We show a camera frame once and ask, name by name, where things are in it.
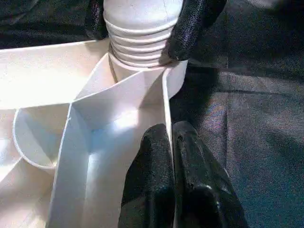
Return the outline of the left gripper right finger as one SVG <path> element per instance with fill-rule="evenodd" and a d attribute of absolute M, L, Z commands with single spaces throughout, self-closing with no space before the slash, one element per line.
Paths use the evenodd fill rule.
<path fill-rule="evenodd" d="M 178 228 L 247 228 L 244 210 L 226 170 L 195 128 L 172 127 Z"/>

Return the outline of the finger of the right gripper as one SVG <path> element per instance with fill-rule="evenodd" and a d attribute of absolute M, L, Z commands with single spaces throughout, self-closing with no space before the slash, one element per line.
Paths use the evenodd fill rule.
<path fill-rule="evenodd" d="M 103 0 L 90 0 L 85 17 L 85 31 L 89 38 L 102 40 L 108 38 L 108 31 L 103 17 Z"/>
<path fill-rule="evenodd" d="M 169 58 L 188 60 L 199 37 L 215 23 L 225 5 L 224 0 L 185 0 L 168 40 Z"/>

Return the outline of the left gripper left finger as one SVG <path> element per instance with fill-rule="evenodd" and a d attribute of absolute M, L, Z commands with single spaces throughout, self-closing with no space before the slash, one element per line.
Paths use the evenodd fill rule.
<path fill-rule="evenodd" d="M 150 127 L 130 165 L 120 211 L 122 228 L 171 228 L 175 186 L 171 147 L 164 124 Z"/>

